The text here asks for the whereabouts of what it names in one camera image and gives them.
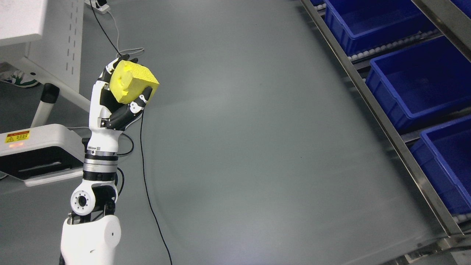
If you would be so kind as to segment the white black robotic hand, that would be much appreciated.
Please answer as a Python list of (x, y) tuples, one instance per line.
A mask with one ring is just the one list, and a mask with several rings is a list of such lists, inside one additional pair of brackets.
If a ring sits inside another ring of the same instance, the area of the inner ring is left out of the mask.
[(111, 75), (122, 60), (139, 63), (137, 58), (123, 55), (108, 63), (92, 87), (89, 110), (91, 138), (87, 143), (88, 155), (116, 156), (119, 151), (120, 135), (139, 119), (151, 100), (151, 87), (128, 104), (116, 101), (109, 88)]

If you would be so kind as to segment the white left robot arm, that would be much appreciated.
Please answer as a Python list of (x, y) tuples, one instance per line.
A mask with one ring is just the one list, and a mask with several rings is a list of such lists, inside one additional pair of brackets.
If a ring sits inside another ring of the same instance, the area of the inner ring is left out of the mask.
[(71, 211), (64, 220), (60, 265), (113, 265), (121, 240), (117, 200), (125, 177), (116, 152), (89, 149), (82, 141), (85, 160), (82, 180), (70, 197)]

